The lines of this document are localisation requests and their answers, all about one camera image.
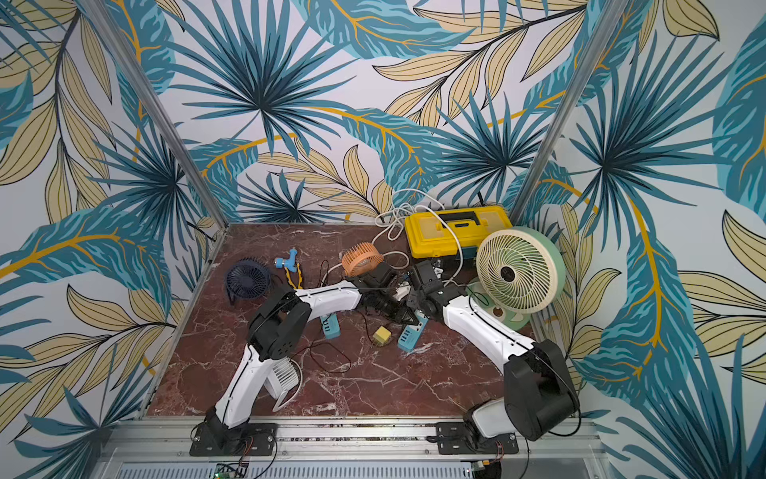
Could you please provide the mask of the yellow USB charger plug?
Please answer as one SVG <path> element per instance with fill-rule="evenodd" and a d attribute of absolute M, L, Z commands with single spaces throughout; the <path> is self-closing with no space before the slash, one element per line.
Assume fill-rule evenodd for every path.
<path fill-rule="evenodd" d="M 378 347 L 385 347 L 392 340 L 392 337 L 393 334 L 387 327 L 378 327 L 375 333 L 373 333 L 371 341 Z"/>

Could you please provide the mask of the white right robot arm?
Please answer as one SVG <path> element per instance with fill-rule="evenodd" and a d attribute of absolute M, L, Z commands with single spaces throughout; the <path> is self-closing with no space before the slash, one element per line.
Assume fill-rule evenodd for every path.
<path fill-rule="evenodd" d="M 408 301 L 415 309 L 460 333 L 503 375 L 503 397 L 473 407 L 464 418 L 464 441 L 472 449 L 508 434 L 536 441 L 580 414 L 578 393 L 556 343 L 509 329 L 483 309 L 484 295 L 448 285 L 430 261 L 411 267 L 409 279 Z"/>

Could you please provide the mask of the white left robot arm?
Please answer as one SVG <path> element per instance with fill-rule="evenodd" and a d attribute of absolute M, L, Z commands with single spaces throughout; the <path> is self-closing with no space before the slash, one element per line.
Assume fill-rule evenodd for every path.
<path fill-rule="evenodd" d="M 264 426 L 249 425 L 251 409 L 281 363 L 289 363 L 309 321 L 333 313 L 373 309 L 381 317 L 401 325 L 418 325 L 413 309 L 396 296 L 399 273 L 388 263 L 317 289 L 277 287 L 249 325 L 243 359 L 227 390 L 195 431 L 191 454 L 228 455 L 255 443 Z"/>

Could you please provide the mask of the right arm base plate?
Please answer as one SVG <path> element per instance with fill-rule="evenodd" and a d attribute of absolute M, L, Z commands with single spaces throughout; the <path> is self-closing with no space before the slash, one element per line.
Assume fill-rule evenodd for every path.
<path fill-rule="evenodd" d="M 512 432 L 485 437 L 467 421 L 437 422 L 435 428 L 436 433 L 426 440 L 437 445 L 440 455 L 501 456 L 519 452 L 517 437 Z"/>

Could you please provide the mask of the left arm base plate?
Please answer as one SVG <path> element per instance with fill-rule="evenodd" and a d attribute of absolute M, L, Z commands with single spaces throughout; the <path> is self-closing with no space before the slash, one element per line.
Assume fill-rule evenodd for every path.
<path fill-rule="evenodd" d="M 249 423 L 227 428 L 206 420 L 193 431 L 191 457 L 265 457 L 275 450 L 276 423 Z"/>

